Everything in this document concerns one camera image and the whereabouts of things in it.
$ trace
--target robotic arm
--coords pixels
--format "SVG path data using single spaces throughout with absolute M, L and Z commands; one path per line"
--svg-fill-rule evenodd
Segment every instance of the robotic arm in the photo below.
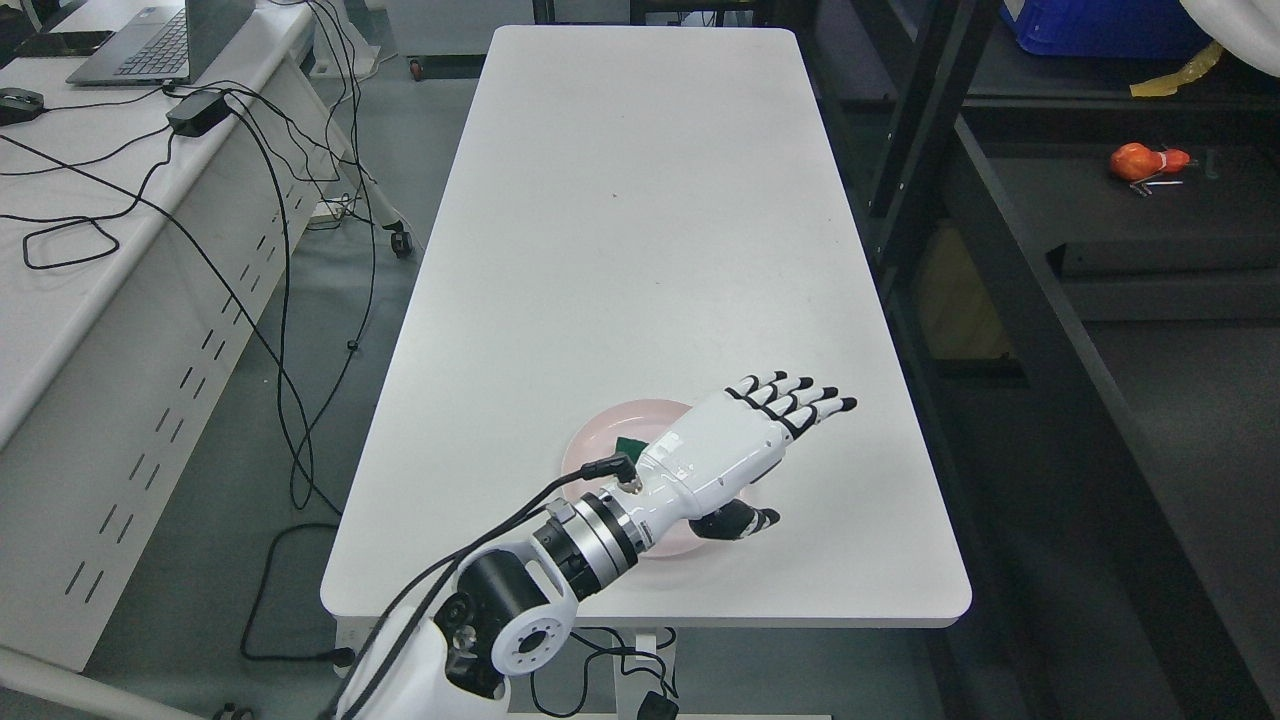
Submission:
M 777 523 L 774 510 L 735 496 L 809 428 L 856 405 L 837 396 L 810 378 L 748 375 L 695 405 L 635 465 L 618 454 L 561 478 L 553 488 L 616 477 L 573 505 L 548 503 L 550 518 L 524 542 L 474 543 L 479 550 L 454 562 L 454 592 L 431 621 L 419 621 L 425 607 L 393 609 L 339 691 L 335 716 L 504 717 L 508 678 L 549 662 L 570 637 L 579 601 L 635 566 L 673 524 L 689 520 L 704 538 L 740 539 Z

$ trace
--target laptop screen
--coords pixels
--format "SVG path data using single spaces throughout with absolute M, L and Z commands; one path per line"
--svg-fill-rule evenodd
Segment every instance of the laptop screen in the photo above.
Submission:
M 255 0 L 187 0 L 187 42 L 192 79 L 227 47 L 244 20 L 253 14 Z

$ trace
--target green object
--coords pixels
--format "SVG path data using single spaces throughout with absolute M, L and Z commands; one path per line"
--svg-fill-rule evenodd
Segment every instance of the green object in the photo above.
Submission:
M 627 457 L 630 457 L 632 462 L 640 461 L 640 454 L 644 452 L 644 448 L 646 447 L 649 447 L 648 442 L 644 442 L 643 439 L 631 439 L 628 437 L 620 437 L 613 443 L 613 451 L 626 452 Z

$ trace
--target pink plate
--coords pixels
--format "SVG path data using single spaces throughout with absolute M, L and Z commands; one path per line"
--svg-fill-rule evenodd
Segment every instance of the pink plate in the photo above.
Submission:
M 621 405 L 614 405 L 608 410 L 591 418 L 582 425 L 582 429 L 573 436 L 564 451 L 562 464 L 563 473 L 572 473 L 584 462 L 599 460 L 613 455 L 614 443 L 620 437 L 653 442 L 658 439 L 672 423 L 689 411 L 689 406 L 675 400 L 632 400 Z M 579 480 L 564 486 L 564 500 L 573 502 L 582 497 L 584 492 L 599 488 L 613 478 L 596 480 Z M 689 523 L 680 521 L 653 550 L 644 553 L 645 557 L 671 557 L 682 555 L 701 546 L 703 538 L 689 529 Z

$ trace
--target orange object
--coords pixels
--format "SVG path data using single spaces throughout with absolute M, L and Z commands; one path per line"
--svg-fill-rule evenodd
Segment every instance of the orange object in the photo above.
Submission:
M 1176 173 L 1192 161 L 1181 150 L 1156 151 L 1140 142 L 1121 145 L 1111 154 L 1111 172 L 1129 182 L 1149 178 L 1156 173 Z

